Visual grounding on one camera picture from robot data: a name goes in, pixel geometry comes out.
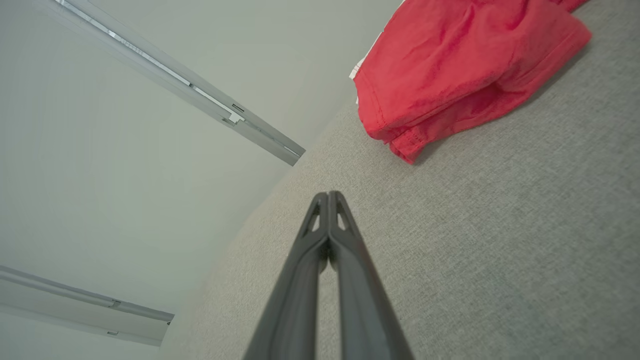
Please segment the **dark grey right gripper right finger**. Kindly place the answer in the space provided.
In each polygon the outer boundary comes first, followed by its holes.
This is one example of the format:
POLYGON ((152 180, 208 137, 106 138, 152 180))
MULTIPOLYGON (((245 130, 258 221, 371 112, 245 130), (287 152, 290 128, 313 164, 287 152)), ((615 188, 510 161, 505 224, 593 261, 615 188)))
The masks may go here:
POLYGON ((345 196, 328 194, 327 235, 337 273, 342 358, 413 360, 345 196))

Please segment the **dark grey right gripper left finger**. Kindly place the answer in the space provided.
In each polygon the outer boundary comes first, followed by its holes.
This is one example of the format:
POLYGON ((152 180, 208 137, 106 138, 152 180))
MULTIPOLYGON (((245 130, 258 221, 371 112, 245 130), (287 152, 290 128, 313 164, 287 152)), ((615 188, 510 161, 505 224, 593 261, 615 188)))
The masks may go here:
POLYGON ((329 195, 316 194, 243 358, 316 358, 319 276, 329 260, 329 195))

